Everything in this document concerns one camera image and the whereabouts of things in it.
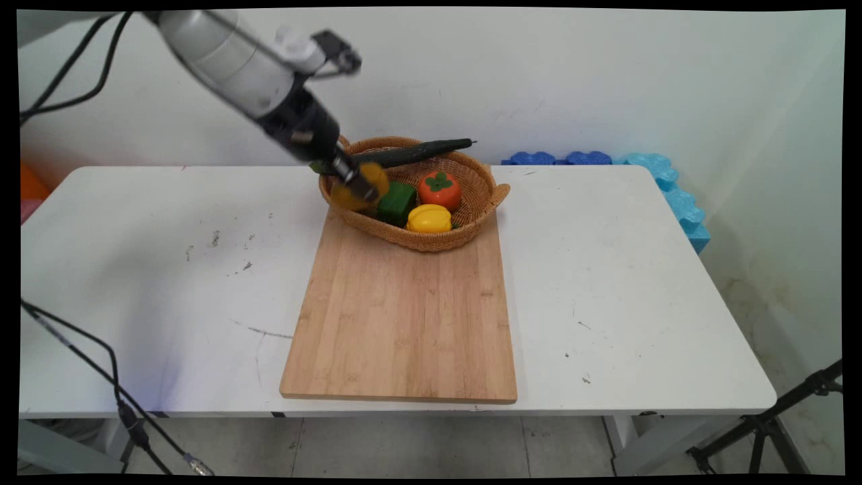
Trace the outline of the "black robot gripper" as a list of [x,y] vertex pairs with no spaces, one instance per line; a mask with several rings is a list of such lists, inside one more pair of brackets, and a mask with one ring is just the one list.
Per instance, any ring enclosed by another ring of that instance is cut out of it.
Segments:
[[255,119],[259,128],[299,162],[333,165],[333,203],[376,203],[380,197],[380,165],[359,163],[339,144],[335,117],[296,79],[284,99]]

